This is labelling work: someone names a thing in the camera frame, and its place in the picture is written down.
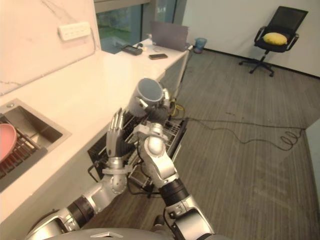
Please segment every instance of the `white countertop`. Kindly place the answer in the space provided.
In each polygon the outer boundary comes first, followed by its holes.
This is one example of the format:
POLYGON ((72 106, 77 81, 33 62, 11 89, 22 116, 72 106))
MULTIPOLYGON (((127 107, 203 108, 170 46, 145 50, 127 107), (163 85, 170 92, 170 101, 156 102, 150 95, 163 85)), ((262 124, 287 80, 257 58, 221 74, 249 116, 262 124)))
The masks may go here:
POLYGON ((159 69, 167 70, 186 54, 186 51, 177 51, 170 48, 153 45, 149 38, 143 40, 141 43, 143 44, 143 47, 146 47, 146 51, 143 51, 138 56, 131 55, 130 53, 124 51, 120 51, 116 55, 139 61, 142 64, 152 64, 153 66, 157 66, 159 69), (166 54, 168 58, 151 60, 149 55, 152 54, 166 54))
POLYGON ((126 107, 140 79, 159 81, 165 74, 161 60, 157 60, 159 64, 148 64, 137 61, 137 57, 124 56, 97 51, 0 97, 1 105, 20 99, 71 133, 1 192, 1 223, 96 136, 116 110, 126 107))

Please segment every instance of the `robot finger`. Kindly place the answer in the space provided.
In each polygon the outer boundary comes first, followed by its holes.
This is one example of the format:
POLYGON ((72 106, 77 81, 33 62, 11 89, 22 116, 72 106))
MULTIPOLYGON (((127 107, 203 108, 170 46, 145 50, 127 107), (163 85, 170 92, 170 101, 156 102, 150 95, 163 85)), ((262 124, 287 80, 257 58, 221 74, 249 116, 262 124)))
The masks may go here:
POLYGON ((115 115, 113 115, 110 126, 109 126, 109 132, 114 128, 115 124, 115 115))
POLYGON ((114 127, 113 127, 115 131, 119 128, 121 113, 122 113, 122 108, 120 107, 120 109, 115 113, 115 120, 114 120, 114 127))
POLYGON ((124 114, 125 111, 121 110, 120 114, 119 114, 119 118, 118 118, 118 123, 117 123, 117 129, 122 130, 122 128, 124 127, 124 114))
POLYGON ((119 111, 122 109, 120 108, 114 115, 111 121, 111 129, 112 131, 115 131, 118 125, 118 119, 119 119, 119 111))

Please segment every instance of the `stainless steel sink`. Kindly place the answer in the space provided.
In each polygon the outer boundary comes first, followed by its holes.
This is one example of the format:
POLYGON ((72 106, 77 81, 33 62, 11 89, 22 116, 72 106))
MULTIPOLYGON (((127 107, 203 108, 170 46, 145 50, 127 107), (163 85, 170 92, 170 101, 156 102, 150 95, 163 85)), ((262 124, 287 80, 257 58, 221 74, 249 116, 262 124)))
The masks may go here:
POLYGON ((52 151, 71 134, 63 127, 35 111, 19 99, 0 107, 9 122, 40 147, 52 151))
POLYGON ((19 99, 0 106, 0 123, 17 131, 15 148, 0 163, 0 192, 71 135, 19 99))

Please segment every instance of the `baseboard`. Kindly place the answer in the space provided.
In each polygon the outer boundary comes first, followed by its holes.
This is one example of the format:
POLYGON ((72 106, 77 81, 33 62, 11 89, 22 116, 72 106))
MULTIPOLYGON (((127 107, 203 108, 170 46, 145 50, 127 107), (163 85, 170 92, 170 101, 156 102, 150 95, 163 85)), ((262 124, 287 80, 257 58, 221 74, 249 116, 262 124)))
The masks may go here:
MULTIPOLYGON (((223 51, 212 50, 212 49, 208 49, 208 48, 204 48, 204 50, 209 51, 209 52, 214 52, 214 53, 217 53, 217 54, 228 55, 228 56, 231 56, 231 57, 236 57, 236 58, 244 59, 244 60, 251 59, 249 57, 239 56, 239 55, 235 55, 235 54, 231 54, 231 53, 227 53, 227 52, 223 52, 223 51)), ((320 80, 320 76, 315 76, 315 75, 312 75, 312 74, 309 74, 309 73, 305 73, 303 71, 297 71, 297 70, 294 70, 294 69, 291 69, 291 68, 287 68, 287 67, 284 67, 284 66, 279 66, 279 65, 276 65, 276 64, 272 64, 272 63, 270 63, 270 64, 273 67, 276 67, 276 68, 279 68, 279 69, 288 70, 288 71, 291 71, 291 72, 294 72, 294 73, 302 74, 302 75, 305 75, 305 76, 312 77, 312 78, 320 80)))

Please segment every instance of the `white backsplash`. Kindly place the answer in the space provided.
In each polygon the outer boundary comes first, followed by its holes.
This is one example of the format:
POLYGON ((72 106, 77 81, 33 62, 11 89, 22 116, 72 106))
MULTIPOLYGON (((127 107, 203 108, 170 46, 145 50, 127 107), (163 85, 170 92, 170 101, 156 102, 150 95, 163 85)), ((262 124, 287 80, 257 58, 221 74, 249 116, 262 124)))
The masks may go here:
POLYGON ((0 5, 0 95, 100 48, 92 0, 0 0, 0 5), (89 22, 93 34, 63 42, 58 26, 78 22, 89 22))

